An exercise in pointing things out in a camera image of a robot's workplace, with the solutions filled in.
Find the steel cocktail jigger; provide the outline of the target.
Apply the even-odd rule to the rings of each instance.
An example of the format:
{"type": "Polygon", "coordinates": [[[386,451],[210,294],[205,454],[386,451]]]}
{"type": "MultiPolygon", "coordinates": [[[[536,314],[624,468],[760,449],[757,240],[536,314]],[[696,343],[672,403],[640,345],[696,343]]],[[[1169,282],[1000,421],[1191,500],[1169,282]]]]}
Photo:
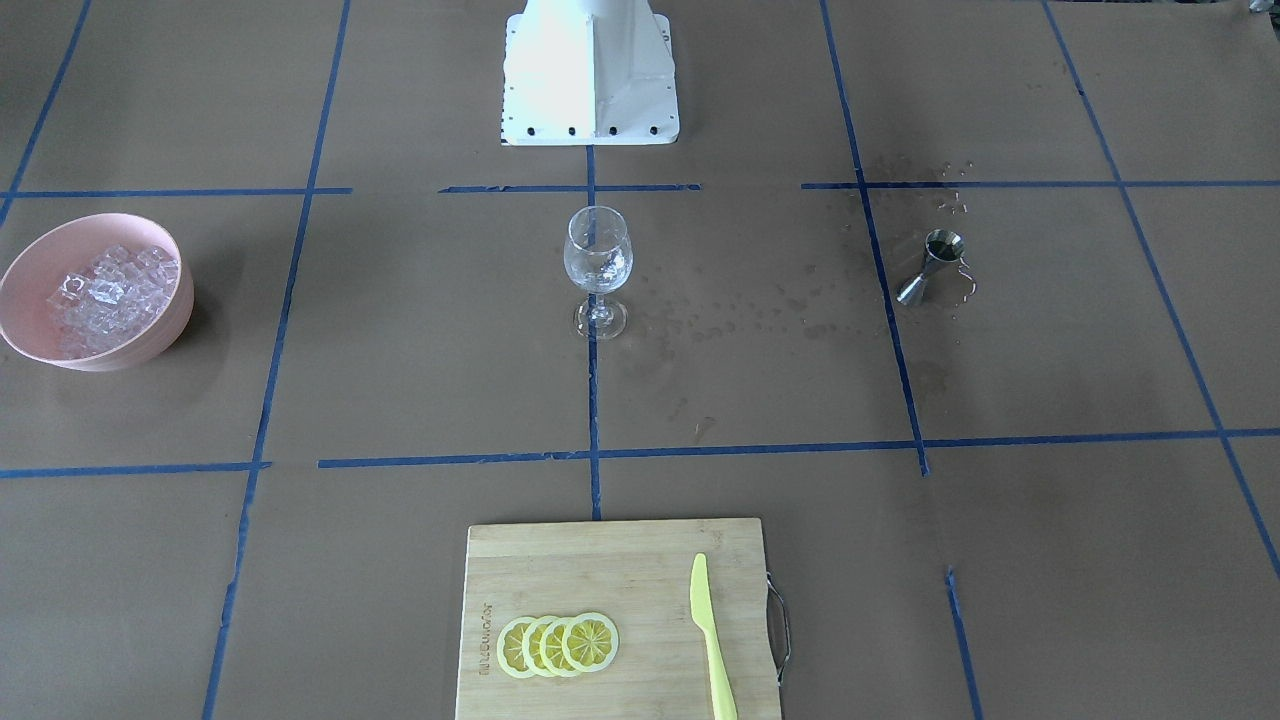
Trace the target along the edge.
{"type": "Polygon", "coordinates": [[[931,279],[943,269],[959,269],[965,250],[966,241],[957,232],[945,228],[931,231],[924,238],[919,269],[900,284],[895,301],[904,306],[922,304],[931,279]]]}

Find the clear wine glass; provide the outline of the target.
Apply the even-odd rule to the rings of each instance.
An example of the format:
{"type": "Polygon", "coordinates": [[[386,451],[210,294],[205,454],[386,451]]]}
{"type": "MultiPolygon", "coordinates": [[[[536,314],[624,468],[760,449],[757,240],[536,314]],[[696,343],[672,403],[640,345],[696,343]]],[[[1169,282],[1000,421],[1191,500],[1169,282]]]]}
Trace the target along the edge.
{"type": "Polygon", "coordinates": [[[591,205],[571,217],[563,265],[568,279],[584,293],[573,314],[582,337],[600,342],[623,332],[628,311],[613,293],[628,281],[634,259],[630,228],[618,210],[591,205]]]}

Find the clear ice cubes pile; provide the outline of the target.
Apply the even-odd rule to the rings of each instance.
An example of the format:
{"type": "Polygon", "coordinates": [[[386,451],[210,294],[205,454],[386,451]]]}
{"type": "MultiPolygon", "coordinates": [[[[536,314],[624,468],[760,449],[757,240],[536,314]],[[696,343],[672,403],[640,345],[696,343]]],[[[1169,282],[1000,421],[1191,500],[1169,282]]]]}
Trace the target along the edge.
{"type": "Polygon", "coordinates": [[[123,245],[63,277],[46,302],[64,359],[105,354],[152,324],[177,293],[180,264],[160,247],[123,245]]]}

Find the bamboo cutting board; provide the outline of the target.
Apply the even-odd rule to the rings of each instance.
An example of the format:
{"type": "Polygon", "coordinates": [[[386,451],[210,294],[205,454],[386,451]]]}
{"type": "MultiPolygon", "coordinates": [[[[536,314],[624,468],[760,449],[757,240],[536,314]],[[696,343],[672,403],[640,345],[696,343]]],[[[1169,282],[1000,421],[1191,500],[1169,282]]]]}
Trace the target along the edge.
{"type": "Polygon", "coordinates": [[[771,647],[765,542],[756,518],[562,521],[468,528],[457,719],[710,719],[705,637],[690,580],[703,555],[721,656],[741,719],[783,715],[771,647]],[[617,626],[594,673],[516,678],[500,633],[530,616],[599,612],[617,626]]]}

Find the yellow plastic knife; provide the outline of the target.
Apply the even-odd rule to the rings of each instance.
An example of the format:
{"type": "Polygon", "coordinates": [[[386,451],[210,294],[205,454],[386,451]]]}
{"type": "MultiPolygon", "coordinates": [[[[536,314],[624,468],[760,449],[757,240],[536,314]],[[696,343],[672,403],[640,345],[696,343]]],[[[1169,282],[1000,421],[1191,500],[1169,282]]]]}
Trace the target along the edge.
{"type": "Polygon", "coordinates": [[[739,710],[716,625],[708,561],[707,556],[701,552],[692,556],[687,594],[690,618],[703,635],[712,716],[713,719],[739,719],[739,710]]]}

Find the pink bowl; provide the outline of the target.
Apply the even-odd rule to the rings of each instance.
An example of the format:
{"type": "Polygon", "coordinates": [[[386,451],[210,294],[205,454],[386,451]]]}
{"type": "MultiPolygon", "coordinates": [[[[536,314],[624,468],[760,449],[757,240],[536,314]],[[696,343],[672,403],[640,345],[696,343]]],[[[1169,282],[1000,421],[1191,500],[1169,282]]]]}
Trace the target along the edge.
{"type": "Polygon", "coordinates": [[[3,338],[19,354],[78,372],[115,372],[155,357],[177,341],[195,306],[195,282],[172,237],[156,222],[127,213],[100,213],[59,225],[23,250],[3,275],[3,338]],[[64,359],[46,299],[63,277],[77,272],[113,245],[160,247],[180,264],[175,296],[141,334],[105,354],[64,359]]]}

